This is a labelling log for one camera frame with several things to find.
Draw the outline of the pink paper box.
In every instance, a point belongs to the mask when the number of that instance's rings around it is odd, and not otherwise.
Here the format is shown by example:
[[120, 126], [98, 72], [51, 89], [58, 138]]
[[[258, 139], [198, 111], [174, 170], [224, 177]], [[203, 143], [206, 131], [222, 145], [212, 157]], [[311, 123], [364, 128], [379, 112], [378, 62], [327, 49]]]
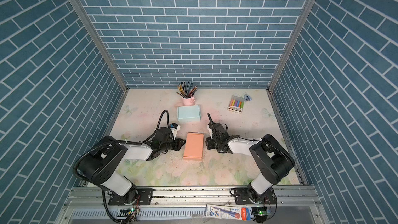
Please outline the pink paper box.
[[203, 145], [204, 145], [203, 133], [188, 132], [184, 148], [183, 159], [201, 161], [203, 158]]

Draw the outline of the light blue paper box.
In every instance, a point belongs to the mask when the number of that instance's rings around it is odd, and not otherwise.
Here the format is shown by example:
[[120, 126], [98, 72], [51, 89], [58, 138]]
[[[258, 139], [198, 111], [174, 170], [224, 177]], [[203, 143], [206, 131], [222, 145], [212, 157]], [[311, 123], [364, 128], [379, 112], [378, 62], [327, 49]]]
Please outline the light blue paper box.
[[201, 120], [201, 109], [199, 105], [179, 106], [177, 108], [177, 119], [179, 122], [197, 122]]

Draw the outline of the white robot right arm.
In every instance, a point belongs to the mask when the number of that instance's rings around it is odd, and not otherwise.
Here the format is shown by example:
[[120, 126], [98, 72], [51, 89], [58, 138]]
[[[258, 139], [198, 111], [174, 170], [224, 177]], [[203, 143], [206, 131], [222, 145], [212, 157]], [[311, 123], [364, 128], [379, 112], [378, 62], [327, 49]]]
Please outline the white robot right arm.
[[207, 116], [210, 133], [210, 137], [206, 139], [207, 149], [215, 149], [218, 153], [244, 154], [253, 157], [260, 174], [249, 183], [247, 195], [254, 203], [263, 201], [266, 197], [265, 192], [278, 184], [294, 168], [294, 159], [270, 134], [259, 140], [229, 135], [225, 124], [215, 123], [210, 114]]

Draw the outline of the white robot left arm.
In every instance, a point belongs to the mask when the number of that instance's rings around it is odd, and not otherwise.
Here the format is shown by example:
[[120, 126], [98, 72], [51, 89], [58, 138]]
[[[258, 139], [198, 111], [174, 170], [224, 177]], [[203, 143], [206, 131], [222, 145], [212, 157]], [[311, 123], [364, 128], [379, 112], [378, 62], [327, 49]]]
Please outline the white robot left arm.
[[170, 123], [169, 111], [164, 110], [155, 131], [139, 142], [116, 140], [105, 136], [96, 145], [76, 160], [72, 172], [80, 180], [92, 183], [108, 192], [124, 205], [138, 202], [137, 186], [117, 172], [124, 160], [152, 161], [170, 150], [179, 151], [186, 143], [178, 138], [180, 125]]

